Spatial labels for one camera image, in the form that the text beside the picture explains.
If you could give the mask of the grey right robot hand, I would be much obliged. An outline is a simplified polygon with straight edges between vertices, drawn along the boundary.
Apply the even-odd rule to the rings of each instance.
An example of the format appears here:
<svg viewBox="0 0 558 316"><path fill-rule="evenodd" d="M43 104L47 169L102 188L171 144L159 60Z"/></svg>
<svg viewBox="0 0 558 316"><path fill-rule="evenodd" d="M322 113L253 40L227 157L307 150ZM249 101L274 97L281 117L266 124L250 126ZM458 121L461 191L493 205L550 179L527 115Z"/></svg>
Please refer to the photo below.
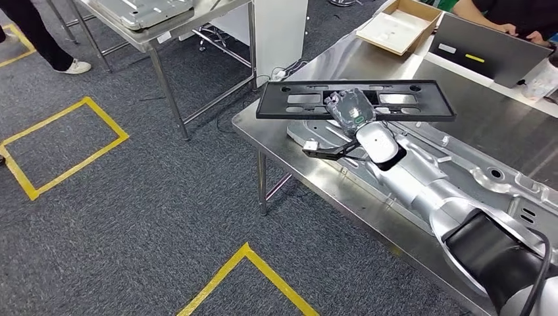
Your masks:
<svg viewBox="0 0 558 316"><path fill-rule="evenodd" d="M346 136L354 137L358 129L376 120L372 103L359 88L333 92L324 101Z"/></svg>

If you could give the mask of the person's left hand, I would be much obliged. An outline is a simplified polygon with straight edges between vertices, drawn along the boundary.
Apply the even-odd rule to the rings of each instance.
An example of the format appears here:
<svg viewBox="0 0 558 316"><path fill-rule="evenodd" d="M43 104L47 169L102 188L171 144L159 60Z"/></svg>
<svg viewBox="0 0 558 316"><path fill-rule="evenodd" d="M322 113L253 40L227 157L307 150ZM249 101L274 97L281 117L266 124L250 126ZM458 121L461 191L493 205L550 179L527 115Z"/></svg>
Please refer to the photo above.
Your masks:
<svg viewBox="0 0 558 316"><path fill-rule="evenodd" d="M544 47L549 46L549 42L546 41L539 31L534 31L526 36L526 40L535 43L537 45L541 45Z"/></svg>

